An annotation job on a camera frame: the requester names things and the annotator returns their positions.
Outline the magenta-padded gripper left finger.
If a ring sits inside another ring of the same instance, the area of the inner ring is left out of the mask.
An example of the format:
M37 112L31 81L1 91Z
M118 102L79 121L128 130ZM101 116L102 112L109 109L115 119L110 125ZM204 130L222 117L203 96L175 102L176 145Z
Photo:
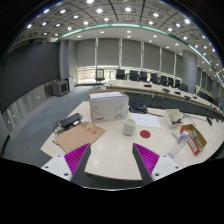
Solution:
M85 167L90 154L91 145L87 143L66 155L56 155L42 169L81 186L86 177Z

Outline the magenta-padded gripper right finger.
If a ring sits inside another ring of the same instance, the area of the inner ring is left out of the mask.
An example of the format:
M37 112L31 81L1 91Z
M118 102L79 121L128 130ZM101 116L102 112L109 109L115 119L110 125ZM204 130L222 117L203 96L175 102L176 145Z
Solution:
M132 153L144 185L181 170L181 167L168 155L158 155L137 143L133 144Z

